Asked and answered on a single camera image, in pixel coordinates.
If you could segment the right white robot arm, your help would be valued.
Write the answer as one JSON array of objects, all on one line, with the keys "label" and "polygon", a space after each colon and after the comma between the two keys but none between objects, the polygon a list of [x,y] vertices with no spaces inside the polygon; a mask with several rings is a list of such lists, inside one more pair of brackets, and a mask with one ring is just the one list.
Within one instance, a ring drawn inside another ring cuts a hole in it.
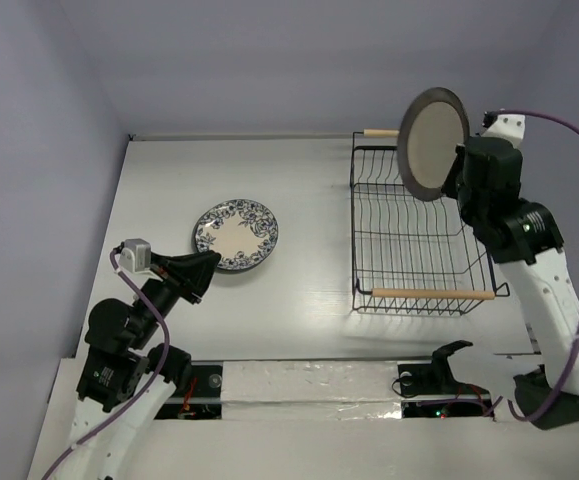
[{"label": "right white robot arm", "polygon": [[542,361],[457,341],[430,366],[431,384],[442,392],[462,383],[481,386],[507,399],[514,418],[540,430],[577,423],[579,299],[558,226],[546,207],[521,198],[523,157],[511,142],[471,137],[457,153],[452,172],[460,216],[517,294]]}]

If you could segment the blue floral plate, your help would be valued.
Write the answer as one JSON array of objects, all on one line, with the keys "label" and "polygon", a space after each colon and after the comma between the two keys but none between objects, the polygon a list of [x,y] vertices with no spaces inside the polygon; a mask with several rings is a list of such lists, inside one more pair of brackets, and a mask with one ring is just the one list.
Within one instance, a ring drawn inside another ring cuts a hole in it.
[{"label": "blue floral plate", "polygon": [[271,210],[250,199],[232,199],[211,207],[197,221],[193,244],[198,252],[221,255],[218,269],[247,271],[264,262],[279,237],[279,224]]}]

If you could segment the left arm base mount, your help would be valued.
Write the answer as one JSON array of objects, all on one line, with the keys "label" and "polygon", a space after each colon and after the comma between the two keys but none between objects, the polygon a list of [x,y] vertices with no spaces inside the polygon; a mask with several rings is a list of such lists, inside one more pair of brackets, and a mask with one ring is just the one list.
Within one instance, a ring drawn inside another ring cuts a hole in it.
[{"label": "left arm base mount", "polygon": [[223,364],[193,364],[192,379],[160,408],[158,420],[219,420],[222,418]]}]

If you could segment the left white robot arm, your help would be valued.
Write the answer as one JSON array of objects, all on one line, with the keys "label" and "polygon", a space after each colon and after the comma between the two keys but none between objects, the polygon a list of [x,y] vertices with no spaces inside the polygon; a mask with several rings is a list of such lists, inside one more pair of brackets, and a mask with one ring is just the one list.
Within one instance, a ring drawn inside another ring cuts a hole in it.
[{"label": "left white robot arm", "polygon": [[131,239],[113,248],[109,260],[135,298],[130,304],[107,298],[89,313],[67,445],[46,479],[125,478],[158,411],[192,386],[191,356],[172,346],[165,318],[179,300],[202,300],[220,254],[164,256]]}]

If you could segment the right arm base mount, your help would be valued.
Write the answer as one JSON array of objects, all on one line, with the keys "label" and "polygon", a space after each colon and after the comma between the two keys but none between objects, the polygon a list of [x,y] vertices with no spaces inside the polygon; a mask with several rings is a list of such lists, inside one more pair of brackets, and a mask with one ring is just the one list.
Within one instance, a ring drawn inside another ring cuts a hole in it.
[{"label": "right arm base mount", "polygon": [[485,407],[488,392],[456,380],[449,365],[453,355],[472,346],[469,341],[454,341],[436,349],[428,363],[418,361],[398,366],[390,384],[392,392],[405,400],[433,394],[448,395],[447,403],[475,402]]}]

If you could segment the dark grey rimmed plate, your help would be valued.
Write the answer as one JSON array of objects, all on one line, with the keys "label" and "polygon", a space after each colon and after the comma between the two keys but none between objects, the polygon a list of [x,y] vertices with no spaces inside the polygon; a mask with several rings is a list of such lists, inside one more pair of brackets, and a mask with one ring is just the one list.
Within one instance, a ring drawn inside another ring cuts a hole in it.
[{"label": "dark grey rimmed plate", "polygon": [[421,92],[407,108],[397,138],[398,170],[407,191],[420,201],[442,196],[455,149],[470,133],[459,97],[444,87]]}]

